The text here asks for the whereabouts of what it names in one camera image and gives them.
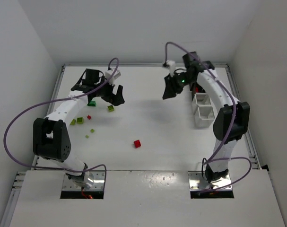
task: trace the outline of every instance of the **wall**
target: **wall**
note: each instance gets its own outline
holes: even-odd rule
[[[59,69],[40,41],[17,0],[0,0],[0,220],[16,171],[26,170],[6,155],[6,126],[22,110],[51,98]],[[28,164],[33,161],[33,120],[47,107],[22,117],[9,133],[9,149]]]
[[[287,0],[263,1],[231,67],[287,224]]]
[[[202,59],[231,60],[259,0],[19,0],[55,63],[164,60],[175,41]],[[169,58],[182,52],[170,48]]]

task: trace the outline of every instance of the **red object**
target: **red object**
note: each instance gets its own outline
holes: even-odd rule
[[[136,141],[134,141],[134,145],[135,145],[135,148],[139,148],[139,147],[141,147],[140,140],[136,140]]]

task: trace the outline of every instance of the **small green cube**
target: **small green cube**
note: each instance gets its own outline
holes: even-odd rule
[[[113,112],[114,111],[114,107],[112,105],[109,105],[107,108],[109,109],[109,112]]]
[[[96,106],[96,102],[95,101],[91,101],[87,104],[88,106]]]
[[[77,124],[83,124],[83,117],[78,117],[77,118]]]
[[[76,124],[76,120],[73,119],[70,125],[75,125]]]

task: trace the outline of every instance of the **purple cable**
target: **purple cable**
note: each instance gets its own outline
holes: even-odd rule
[[[116,60],[116,61],[117,61],[115,70],[114,70],[114,72],[111,74],[111,76],[110,76],[107,80],[105,80],[105,82],[104,82],[103,84],[99,85],[98,87],[96,87],[96,88],[93,89],[92,91],[89,91],[89,92],[87,92],[87,93],[85,93],[85,94],[82,94],[82,95],[79,95],[79,96],[75,96],[75,97],[73,97],[73,98],[80,98],[80,97],[83,97],[83,96],[87,96],[87,95],[89,95],[89,94],[92,94],[92,93],[98,91],[100,88],[102,88],[102,87],[114,76],[114,74],[116,73],[116,71],[117,71],[117,69],[118,69],[119,59],[118,59],[118,58],[113,58],[113,59],[111,60],[111,62],[112,62],[113,60]],[[32,109],[34,109],[35,107],[38,107],[38,106],[41,106],[41,105],[50,104],[50,103],[55,103],[55,102],[60,102],[60,101],[66,101],[66,100],[70,100],[70,99],[71,99],[71,98],[69,97],[69,98],[60,98],[60,99],[54,99],[54,100],[51,100],[51,101],[42,102],[42,103],[33,105],[33,106],[31,106],[31,107],[25,109],[24,111],[22,111],[20,114],[18,114],[18,115],[9,123],[9,125],[7,126],[7,128],[6,128],[6,130],[5,130],[5,134],[4,134],[4,136],[3,136],[3,145],[4,145],[4,148],[5,148],[5,151],[6,151],[7,155],[8,155],[14,162],[20,164],[21,166],[25,166],[25,167],[29,167],[29,168],[48,169],[48,170],[66,170],[66,169],[63,169],[63,168],[54,168],[54,167],[45,167],[45,166],[32,166],[32,165],[28,165],[28,164],[26,164],[26,163],[22,163],[22,162],[18,161],[16,158],[14,158],[14,157],[12,156],[12,154],[10,153],[10,151],[9,151],[9,149],[8,149],[8,146],[7,146],[7,135],[8,135],[8,131],[9,131],[10,127],[12,126],[12,124],[13,124],[21,115],[23,115],[24,113],[28,112],[29,110],[32,110]],[[90,169],[86,169],[86,170],[82,170],[82,171],[81,171],[81,170],[79,170],[79,171],[78,171],[78,170],[72,170],[72,169],[69,169],[68,171],[69,171],[69,172],[72,172],[72,173],[84,173],[84,172],[87,172],[87,171],[96,169],[96,168],[98,168],[98,167],[101,167],[101,166],[103,166],[104,169],[105,169],[105,176],[104,176],[104,177],[106,178],[106,167],[105,167],[104,164],[100,164],[100,165],[97,165],[97,166],[92,167],[92,168],[90,168]]]
[[[212,76],[213,79],[216,79],[215,75],[208,69],[208,67],[203,64],[203,62],[195,55],[193,55],[192,53],[188,52],[186,49],[184,49],[183,47],[181,47],[180,45],[176,44],[176,43],[173,43],[173,42],[167,42],[165,44],[165,62],[167,61],[167,46],[171,44],[173,46],[176,46],[178,47],[180,50],[186,52],[187,54],[189,54],[193,59],[195,59],[197,62],[199,62],[207,71],[208,73]],[[228,136],[229,136],[229,133],[231,132],[232,130],[232,127],[233,127],[233,124],[235,122],[235,118],[236,118],[236,103],[234,101],[234,99],[232,98],[232,94],[228,91],[228,89],[219,81],[217,80],[217,83],[220,85],[220,87],[222,89],[224,89],[226,91],[226,93],[229,95],[229,97],[231,98],[232,102],[233,102],[233,115],[232,115],[232,120],[228,126],[228,129],[226,131],[226,134],[223,138],[223,140],[221,141],[220,145],[217,147],[217,149],[215,150],[215,152],[210,156],[210,158],[203,163],[203,165],[206,165],[208,163],[211,162],[211,160],[216,156],[216,154],[220,151],[220,149],[223,147],[224,143],[226,142]]]
[[[229,159],[229,158],[226,158],[226,157],[223,157],[223,158],[215,158],[215,159],[211,160],[210,163],[211,163],[211,162],[215,162],[215,161],[228,160],[228,159]],[[246,157],[232,157],[232,158],[231,158],[231,160],[235,160],[235,159],[245,159],[245,160],[247,160],[247,161],[249,162],[249,169],[248,169],[248,171],[246,172],[246,174],[244,174],[244,175],[243,175],[242,177],[240,177],[238,180],[235,180],[235,181],[233,181],[233,182],[231,182],[231,183],[229,183],[229,184],[227,184],[227,185],[225,185],[225,186],[218,187],[218,188],[215,188],[215,189],[207,189],[207,190],[201,191],[201,193],[214,192],[214,191],[217,191],[217,190],[220,190],[220,189],[224,189],[224,188],[226,188],[226,187],[228,187],[228,186],[231,186],[231,185],[233,185],[233,184],[239,182],[240,180],[244,179],[244,178],[250,173],[250,171],[252,170],[252,163],[251,163],[251,161],[250,161],[248,158],[246,158]]]

